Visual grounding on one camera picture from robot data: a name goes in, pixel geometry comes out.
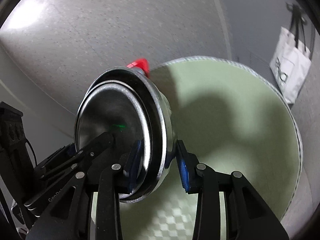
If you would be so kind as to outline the dark steel bowl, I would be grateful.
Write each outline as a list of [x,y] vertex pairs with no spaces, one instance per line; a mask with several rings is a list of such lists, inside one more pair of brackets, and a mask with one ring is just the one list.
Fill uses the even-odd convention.
[[119,81],[105,81],[82,100],[76,117],[74,142],[77,150],[104,132],[114,136],[113,152],[129,158],[130,168],[124,171],[129,193],[135,193],[146,178],[151,163],[151,132],[145,111],[138,97]]

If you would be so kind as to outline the faceted steel bowl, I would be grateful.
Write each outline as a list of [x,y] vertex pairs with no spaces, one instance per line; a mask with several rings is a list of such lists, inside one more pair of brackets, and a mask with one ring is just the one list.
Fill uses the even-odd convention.
[[111,153],[126,161],[138,142],[137,178],[124,203],[136,203],[155,191],[168,174],[174,157],[175,133],[167,98],[140,71],[113,67],[97,77],[76,115],[74,143],[81,150],[102,133],[114,137]]

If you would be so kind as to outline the smooth steel bowl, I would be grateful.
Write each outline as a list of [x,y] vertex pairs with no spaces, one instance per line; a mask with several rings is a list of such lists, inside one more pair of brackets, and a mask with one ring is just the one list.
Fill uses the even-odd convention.
[[138,202],[155,191],[169,172],[175,141],[170,104],[154,83],[136,70],[127,67],[108,69],[92,82],[87,91],[90,92],[105,81],[119,81],[134,91],[148,121],[151,132],[151,167],[142,186],[135,193],[121,196],[125,203]]

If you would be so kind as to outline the red plastic bin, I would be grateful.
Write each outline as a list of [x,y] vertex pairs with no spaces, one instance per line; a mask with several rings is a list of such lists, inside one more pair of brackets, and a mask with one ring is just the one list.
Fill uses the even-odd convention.
[[150,76],[149,63],[148,63],[147,59],[145,59],[145,58],[136,59],[135,61],[128,64],[127,68],[134,69],[134,70],[142,73],[146,77]]

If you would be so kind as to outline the green checkered round mat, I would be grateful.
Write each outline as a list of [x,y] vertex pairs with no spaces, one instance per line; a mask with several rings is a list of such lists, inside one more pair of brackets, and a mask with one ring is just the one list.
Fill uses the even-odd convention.
[[[240,171],[282,219],[303,154],[292,114],[277,90],[243,64],[195,56],[151,70],[188,152],[217,172]],[[176,163],[143,201],[121,204],[125,239],[191,239],[197,196],[186,194]]]

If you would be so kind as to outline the white tote bag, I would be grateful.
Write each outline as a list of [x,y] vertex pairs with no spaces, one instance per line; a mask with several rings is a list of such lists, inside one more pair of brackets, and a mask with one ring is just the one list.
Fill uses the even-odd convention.
[[304,18],[298,5],[289,6],[289,28],[281,27],[269,67],[287,104],[295,104],[311,67],[311,51],[306,46]]

